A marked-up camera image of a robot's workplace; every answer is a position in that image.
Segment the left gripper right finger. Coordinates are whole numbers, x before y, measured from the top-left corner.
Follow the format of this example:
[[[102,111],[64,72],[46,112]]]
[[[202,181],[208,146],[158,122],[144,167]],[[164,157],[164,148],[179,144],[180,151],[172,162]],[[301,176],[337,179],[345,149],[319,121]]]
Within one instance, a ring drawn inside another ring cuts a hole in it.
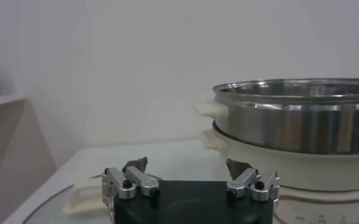
[[[261,174],[249,163],[226,159],[232,181],[226,186],[227,197],[230,200],[250,197],[255,201],[278,201],[280,177],[277,172]]]

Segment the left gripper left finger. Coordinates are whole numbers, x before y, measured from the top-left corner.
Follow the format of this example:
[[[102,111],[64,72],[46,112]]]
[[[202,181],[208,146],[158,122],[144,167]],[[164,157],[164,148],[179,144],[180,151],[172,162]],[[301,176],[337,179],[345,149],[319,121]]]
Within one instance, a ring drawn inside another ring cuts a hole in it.
[[[137,193],[147,198],[156,198],[160,195],[159,179],[145,174],[148,164],[147,157],[128,161],[122,169],[115,167],[105,168],[101,175],[102,202],[109,213],[115,211],[115,198],[133,200]]]

